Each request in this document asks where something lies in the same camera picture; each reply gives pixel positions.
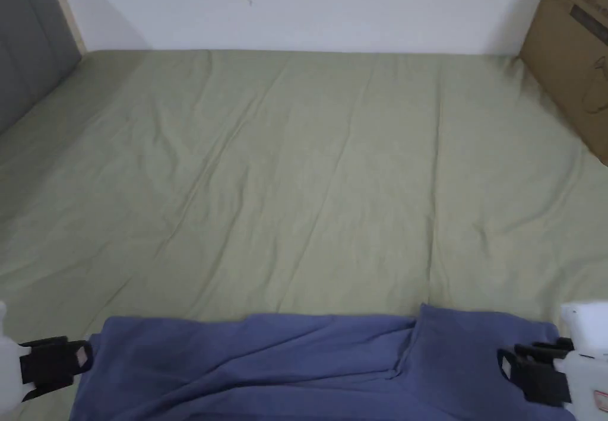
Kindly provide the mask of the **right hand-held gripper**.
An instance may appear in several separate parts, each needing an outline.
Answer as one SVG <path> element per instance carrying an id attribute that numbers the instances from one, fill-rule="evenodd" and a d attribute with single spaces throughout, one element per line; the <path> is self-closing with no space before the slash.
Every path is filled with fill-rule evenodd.
<path id="1" fill-rule="evenodd" d="M 569 337 L 498 349 L 502 376 L 527 401 L 571 413 L 607 412 L 607 301 L 566 303 Z"/>

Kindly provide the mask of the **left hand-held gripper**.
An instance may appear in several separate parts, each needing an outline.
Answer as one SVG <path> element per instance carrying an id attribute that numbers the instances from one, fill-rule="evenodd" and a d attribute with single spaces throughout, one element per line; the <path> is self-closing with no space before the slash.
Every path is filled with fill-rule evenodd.
<path id="1" fill-rule="evenodd" d="M 1 302 L 1 401 L 24 401 L 70 386 L 94 364 L 87 340 L 56 336 L 17 343 L 4 334 L 7 307 Z"/>

